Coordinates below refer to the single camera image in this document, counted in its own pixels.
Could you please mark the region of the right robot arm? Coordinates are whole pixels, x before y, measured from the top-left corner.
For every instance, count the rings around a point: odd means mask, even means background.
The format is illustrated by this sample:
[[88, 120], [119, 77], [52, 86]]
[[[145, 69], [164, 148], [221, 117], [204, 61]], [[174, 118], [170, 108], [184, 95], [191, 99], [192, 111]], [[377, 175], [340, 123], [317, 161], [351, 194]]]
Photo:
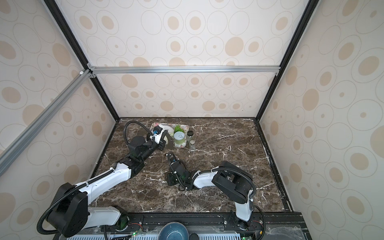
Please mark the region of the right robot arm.
[[238, 220], [249, 222], [251, 219], [257, 190], [253, 177], [229, 162], [223, 161], [211, 170], [190, 172], [184, 162], [171, 160], [166, 178], [169, 186], [179, 185], [186, 191], [217, 187], [235, 203]]

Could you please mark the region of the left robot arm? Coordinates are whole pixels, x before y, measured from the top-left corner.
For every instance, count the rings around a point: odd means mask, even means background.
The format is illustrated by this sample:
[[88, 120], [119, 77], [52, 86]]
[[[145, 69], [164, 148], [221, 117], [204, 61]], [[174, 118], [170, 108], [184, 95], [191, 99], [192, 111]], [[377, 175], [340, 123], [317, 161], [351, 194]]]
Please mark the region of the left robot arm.
[[90, 204], [113, 187], [135, 177], [148, 157], [165, 148], [167, 134], [163, 125], [150, 130], [138, 121], [127, 122], [123, 137], [128, 155], [98, 176], [75, 185], [60, 186], [51, 205], [38, 220], [37, 232], [41, 235], [59, 233], [70, 238], [87, 228], [113, 226], [122, 219], [127, 220], [125, 210], [120, 207], [91, 208]]

